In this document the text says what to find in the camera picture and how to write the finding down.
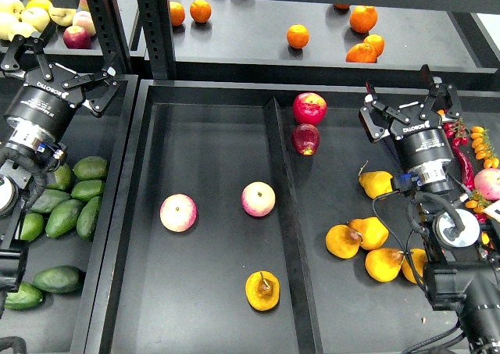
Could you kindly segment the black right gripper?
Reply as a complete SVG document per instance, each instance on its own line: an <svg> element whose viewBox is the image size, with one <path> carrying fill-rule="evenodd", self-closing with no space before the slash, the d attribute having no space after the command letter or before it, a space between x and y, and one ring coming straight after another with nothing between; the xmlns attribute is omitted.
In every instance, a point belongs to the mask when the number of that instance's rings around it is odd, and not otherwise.
<svg viewBox="0 0 500 354"><path fill-rule="evenodd" d="M359 120L370 142L376 143L391 136L398 161L405 172L428 162L450 163L453 153L442 123L458 120L461 116L456 86L435 77L427 64L421 66L420 75L428 92L421 103L420 114L412 118L413 122L398 109L385 105L369 81L366 82L367 93L359 110ZM439 110L445 114L436 114Z"/></svg>

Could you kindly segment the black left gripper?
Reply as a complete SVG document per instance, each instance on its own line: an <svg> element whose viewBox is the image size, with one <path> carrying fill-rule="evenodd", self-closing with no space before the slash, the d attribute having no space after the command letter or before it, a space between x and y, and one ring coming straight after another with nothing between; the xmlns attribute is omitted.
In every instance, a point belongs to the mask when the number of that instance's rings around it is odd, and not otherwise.
<svg viewBox="0 0 500 354"><path fill-rule="evenodd" d="M115 80L116 53L104 59L96 73L79 74L58 63L48 64L45 46L50 42L57 25L49 23L40 33L24 37L15 34L1 61L1 72L6 77L23 79L23 86L5 112L9 126L21 120L39 126L52 140L60 141L80 107L87 108L94 117L101 117L120 85ZM20 65L25 52L37 60L37 69L26 71Z"/></svg>

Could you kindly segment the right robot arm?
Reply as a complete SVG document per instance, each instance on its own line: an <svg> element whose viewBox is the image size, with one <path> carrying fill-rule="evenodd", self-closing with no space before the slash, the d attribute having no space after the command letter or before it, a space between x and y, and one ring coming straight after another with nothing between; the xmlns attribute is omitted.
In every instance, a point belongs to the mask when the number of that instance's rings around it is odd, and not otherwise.
<svg viewBox="0 0 500 354"><path fill-rule="evenodd" d="M431 307L453 311L458 341L471 353L499 351L499 223L478 220L464 203L472 188L456 180L449 167L457 158L445 124L461 117L456 88L420 69L427 96L422 101L385 105L372 84L359 110L371 142L390 138L402 174L391 179L395 194L410 201L406 217L421 236L427 261L415 272Z"/></svg>

